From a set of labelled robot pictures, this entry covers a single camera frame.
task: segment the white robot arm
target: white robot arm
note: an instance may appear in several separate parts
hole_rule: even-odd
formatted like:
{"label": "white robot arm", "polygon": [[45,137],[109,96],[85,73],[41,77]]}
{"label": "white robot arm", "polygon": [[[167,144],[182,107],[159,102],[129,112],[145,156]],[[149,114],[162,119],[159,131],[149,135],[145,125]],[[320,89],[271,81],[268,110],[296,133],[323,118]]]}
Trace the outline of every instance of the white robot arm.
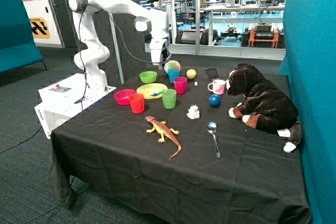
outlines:
{"label": "white robot arm", "polygon": [[74,25],[78,38],[88,49],[75,55],[75,63],[81,69],[86,69],[87,83],[91,89],[106,90],[105,72],[98,64],[110,57],[107,47],[98,39],[93,24],[92,15],[100,10],[111,14],[131,14],[135,16],[134,27],[143,34],[150,33],[151,62],[162,67],[162,63],[170,59],[168,48],[168,14],[165,10],[154,7],[146,9],[131,0],[69,0],[73,11]]}

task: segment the blue ball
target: blue ball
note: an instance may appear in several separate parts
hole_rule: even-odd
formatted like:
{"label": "blue ball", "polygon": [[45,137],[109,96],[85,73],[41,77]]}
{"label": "blue ball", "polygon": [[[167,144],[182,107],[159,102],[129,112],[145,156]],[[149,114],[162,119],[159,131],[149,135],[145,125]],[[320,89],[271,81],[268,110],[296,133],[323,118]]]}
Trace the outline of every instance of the blue ball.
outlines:
{"label": "blue ball", "polygon": [[209,104],[210,104],[211,107],[218,107],[220,103],[221,103],[220,96],[218,96],[216,94],[210,95]]}

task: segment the stuffed dog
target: stuffed dog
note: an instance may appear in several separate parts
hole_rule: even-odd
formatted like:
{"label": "stuffed dog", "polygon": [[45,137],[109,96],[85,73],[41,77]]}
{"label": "stuffed dog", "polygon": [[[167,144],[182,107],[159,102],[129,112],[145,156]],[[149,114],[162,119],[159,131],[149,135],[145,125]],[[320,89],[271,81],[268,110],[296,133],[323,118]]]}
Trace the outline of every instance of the stuffed dog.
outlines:
{"label": "stuffed dog", "polygon": [[254,66],[241,63],[226,81],[228,95],[243,94],[244,100],[229,110],[229,116],[258,130],[275,132],[291,128],[290,137],[284,147],[292,152],[301,142],[302,126],[297,119],[299,113],[293,102],[267,80]]}

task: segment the label sticker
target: label sticker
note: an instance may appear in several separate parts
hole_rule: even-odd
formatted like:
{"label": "label sticker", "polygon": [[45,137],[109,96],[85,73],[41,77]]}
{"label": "label sticker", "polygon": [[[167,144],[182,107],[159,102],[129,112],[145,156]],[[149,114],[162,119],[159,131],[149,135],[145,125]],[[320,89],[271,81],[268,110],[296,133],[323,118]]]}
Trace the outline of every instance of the label sticker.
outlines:
{"label": "label sticker", "polygon": [[50,39],[48,25],[43,18],[30,18],[29,20],[34,39]]}
{"label": "label sticker", "polygon": [[289,131],[289,129],[278,130],[278,134],[281,137],[290,137],[290,131]]}

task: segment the mug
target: mug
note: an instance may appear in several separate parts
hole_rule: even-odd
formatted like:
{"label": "mug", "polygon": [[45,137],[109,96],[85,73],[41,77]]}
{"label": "mug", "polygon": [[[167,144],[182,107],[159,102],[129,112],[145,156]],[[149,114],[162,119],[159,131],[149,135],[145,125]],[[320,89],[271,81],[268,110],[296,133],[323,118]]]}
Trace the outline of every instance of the mug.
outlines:
{"label": "mug", "polygon": [[226,81],[224,80],[214,80],[212,83],[208,85],[208,89],[209,91],[214,92],[214,94],[224,94],[225,85]]}

